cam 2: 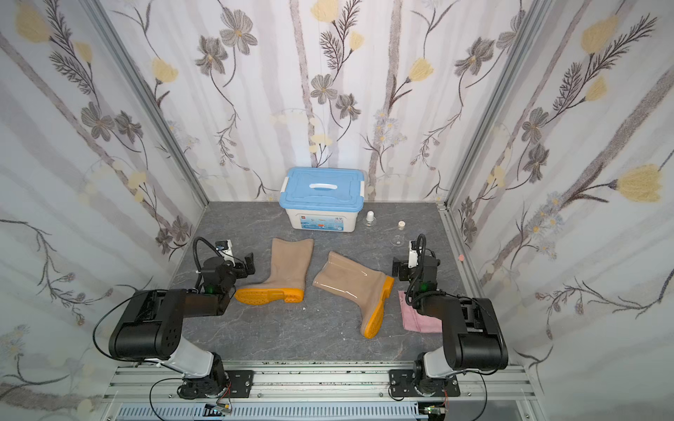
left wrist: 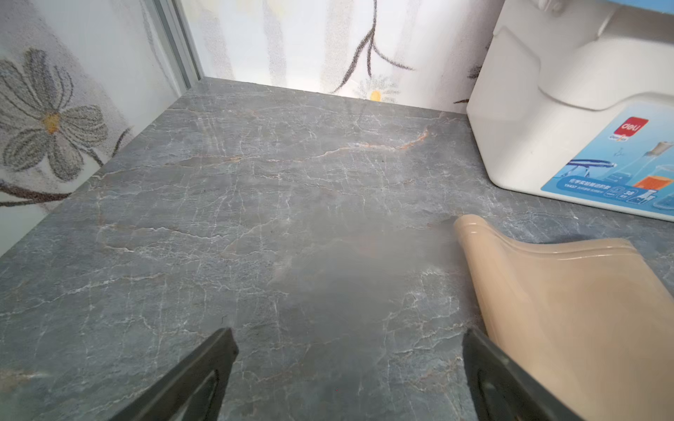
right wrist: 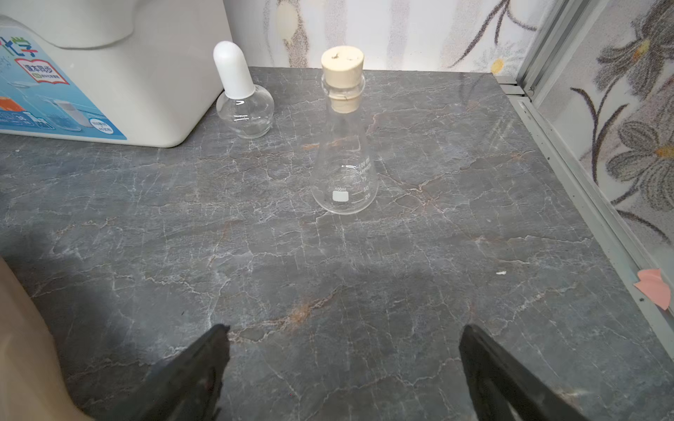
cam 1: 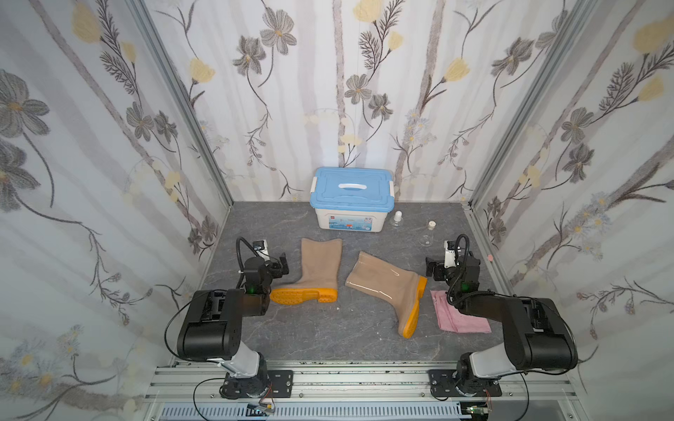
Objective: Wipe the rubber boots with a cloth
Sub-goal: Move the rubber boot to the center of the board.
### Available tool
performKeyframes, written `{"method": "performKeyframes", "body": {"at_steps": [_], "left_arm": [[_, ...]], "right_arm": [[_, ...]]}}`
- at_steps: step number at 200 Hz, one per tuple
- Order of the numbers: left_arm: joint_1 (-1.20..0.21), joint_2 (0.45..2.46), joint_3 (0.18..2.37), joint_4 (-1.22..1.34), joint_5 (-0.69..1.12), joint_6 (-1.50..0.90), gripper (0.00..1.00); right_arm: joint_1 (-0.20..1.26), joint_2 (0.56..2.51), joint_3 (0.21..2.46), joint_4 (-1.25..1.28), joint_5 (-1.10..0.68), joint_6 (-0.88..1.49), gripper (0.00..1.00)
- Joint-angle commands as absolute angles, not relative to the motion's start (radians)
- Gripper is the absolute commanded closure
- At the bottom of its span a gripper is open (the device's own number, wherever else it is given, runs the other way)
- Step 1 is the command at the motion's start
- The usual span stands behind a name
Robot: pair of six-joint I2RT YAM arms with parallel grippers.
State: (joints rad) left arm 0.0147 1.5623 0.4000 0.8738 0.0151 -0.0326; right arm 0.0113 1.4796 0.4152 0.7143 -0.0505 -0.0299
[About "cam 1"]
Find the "tan rubber boot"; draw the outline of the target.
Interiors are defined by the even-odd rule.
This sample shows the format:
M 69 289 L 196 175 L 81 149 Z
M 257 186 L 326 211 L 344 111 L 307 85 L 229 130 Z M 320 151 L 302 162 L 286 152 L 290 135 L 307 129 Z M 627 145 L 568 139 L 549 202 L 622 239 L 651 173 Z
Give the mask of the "tan rubber boot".
M 301 277 L 294 283 L 273 289 L 271 301 L 279 305 L 300 305 L 311 300 L 336 302 L 341 261 L 342 240 L 301 240 Z
M 416 331 L 427 284 L 426 277 L 365 252 L 359 254 L 346 281 L 351 289 L 389 303 L 398 318 L 398 334 L 405 339 L 412 338 Z

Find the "pink cleaning cloth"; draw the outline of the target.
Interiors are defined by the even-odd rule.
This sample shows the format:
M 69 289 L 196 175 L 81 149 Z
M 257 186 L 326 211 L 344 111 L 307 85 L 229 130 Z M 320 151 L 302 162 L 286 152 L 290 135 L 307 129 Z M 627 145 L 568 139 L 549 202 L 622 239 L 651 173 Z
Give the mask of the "pink cleaning cloth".
M 466 316 L 461 314 L 447 301 L 447 293 L 441 290 L 432 290 L 438 327 L 450 333 L 491 333 L 491 326 L 487 319 Z

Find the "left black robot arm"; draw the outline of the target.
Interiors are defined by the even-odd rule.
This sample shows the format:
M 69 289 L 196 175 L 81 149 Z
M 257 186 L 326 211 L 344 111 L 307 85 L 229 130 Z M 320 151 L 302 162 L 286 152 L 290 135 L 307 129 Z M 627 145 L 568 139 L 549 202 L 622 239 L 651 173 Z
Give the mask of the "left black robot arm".
M 242 321 L 261 317 L 270 307 L 271 284 L 290 273 L 285 254 L 247 259 L 240 269 L 242 286 L 198 290 L 182 307 L 184 321 L 172 346 L 173 356 L 187 362 L 209 362 L 226 371 L 219 393 L 226 399 L 272 395 L 273 382 L 263 355 L 242 341 Z

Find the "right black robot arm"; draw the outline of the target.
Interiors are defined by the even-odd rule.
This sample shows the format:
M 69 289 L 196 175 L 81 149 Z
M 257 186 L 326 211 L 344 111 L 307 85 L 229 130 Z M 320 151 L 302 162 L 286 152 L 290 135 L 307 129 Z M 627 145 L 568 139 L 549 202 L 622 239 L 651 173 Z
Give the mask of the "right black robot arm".
M 501 344 L 460 357 L 453 378 L 461 394 L 475 396 L 509 375 L 563 375 L 577 366 L 576 342 L 551 300 L 479 289 L 480 261 L 470 254 L 450 268 L 431 258 L 425 263 L 426 275 L 447 284 L 449 308 L 501 324 Z

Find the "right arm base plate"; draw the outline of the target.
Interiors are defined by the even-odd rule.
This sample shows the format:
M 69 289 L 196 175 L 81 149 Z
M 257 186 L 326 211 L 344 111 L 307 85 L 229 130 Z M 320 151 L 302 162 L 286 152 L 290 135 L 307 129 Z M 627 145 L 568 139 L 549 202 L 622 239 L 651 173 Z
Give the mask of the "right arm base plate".
M 430 393 L 438 399 L 450 397 L 500 397 L 500 383 L 495 379 L 466 377 L 454 369 L 428 370 Z

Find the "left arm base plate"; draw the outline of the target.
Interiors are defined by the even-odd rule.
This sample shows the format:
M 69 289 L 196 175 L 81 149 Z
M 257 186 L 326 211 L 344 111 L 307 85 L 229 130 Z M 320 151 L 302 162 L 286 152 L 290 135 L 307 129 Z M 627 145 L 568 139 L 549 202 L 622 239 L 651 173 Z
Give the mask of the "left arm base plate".
M 228 376 L 219 388 L 222 398 L 290 398 L 294 382 L 292 370 L 263 371 L 251 378 L 237 379 Z

